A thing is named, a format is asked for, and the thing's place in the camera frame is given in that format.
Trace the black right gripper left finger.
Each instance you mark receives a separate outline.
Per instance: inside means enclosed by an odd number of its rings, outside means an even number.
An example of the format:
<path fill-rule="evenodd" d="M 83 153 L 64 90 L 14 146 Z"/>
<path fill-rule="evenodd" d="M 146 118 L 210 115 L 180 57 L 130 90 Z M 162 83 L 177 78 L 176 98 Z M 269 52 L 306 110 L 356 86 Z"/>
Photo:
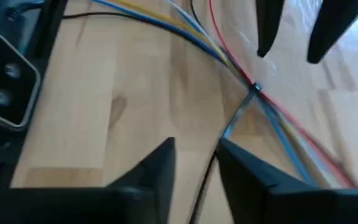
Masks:
<path fill-rule="evenodd" d="M 154 193 L 157 224 L 167 224 L 175 182 L 175 138 L 168 137 L 131 170 L 107 185 L 123 187 L 136 185 Z"/>

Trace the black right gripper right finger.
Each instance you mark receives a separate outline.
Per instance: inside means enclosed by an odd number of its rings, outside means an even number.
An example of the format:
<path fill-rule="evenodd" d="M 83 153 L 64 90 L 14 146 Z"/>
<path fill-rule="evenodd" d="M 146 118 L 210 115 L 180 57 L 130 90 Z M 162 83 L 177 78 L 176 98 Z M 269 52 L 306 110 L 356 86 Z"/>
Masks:
<path fill-rule="evenodd" d="M 313 224 L 305 192 L 312 187 L 259 159 L 228 139 L 216 156 L 235 224 Z"/>

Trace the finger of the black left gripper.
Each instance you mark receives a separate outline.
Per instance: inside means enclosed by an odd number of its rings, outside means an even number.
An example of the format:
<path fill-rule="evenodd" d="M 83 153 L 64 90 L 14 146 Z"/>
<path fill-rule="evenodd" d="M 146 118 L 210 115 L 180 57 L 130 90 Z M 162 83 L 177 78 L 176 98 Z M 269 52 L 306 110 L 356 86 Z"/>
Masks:
<path fill-rule="evenodd" d="M 317 64 L 358 18 L 358 0 L 323 0 L 310 35 L 307 61 Z"/>
<path fill-rule="evenodd" d="M 265 57 L 277 36 L 285 0 L 255 0 L 257 11 L 257 55 Z"/>

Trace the long black zip tie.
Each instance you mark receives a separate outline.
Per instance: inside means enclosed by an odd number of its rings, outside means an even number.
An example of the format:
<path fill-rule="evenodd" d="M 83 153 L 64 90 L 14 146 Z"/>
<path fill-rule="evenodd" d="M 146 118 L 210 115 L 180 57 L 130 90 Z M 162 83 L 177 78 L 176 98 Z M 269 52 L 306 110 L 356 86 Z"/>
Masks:
<path fill-rule="evenodd" d="M 211 153 L 211 156 L 208 160 L 207 166 L 205 168 L 205 172 L 202 176 L 200 187 L 198 190 L 198 193 L 196 194 L 195 202 L 193 209 L 191 211 L 188 224 L 198 224 L 199 215 L 201 213 L 201 209 L 204 203 L 204 198 L 206 196 L 207 186 L 209 184 L 209 177 L 211 174 L 211 171 L 213 169 L 214 160 L 216 158 L 216 150 L 218 148 L 218 144 L 220 139 L 225 138 L 226 136 L 230 135 L 232 130 L 234 129 L 236 123 L 246 110 L 247 105 L 250 103 L 252 98 L 257 94 L 259 91 L 258 84 L 251 84 L 248 87 L 248 94 L 246 97 L 241 101 L 238 108 L 234 111 L 234 114 L 230 117 L 229 121 L 225 125 L 224 129 L 219 133 L 218 138 L 216 142 L 214 143 L 214 147 Z"/>

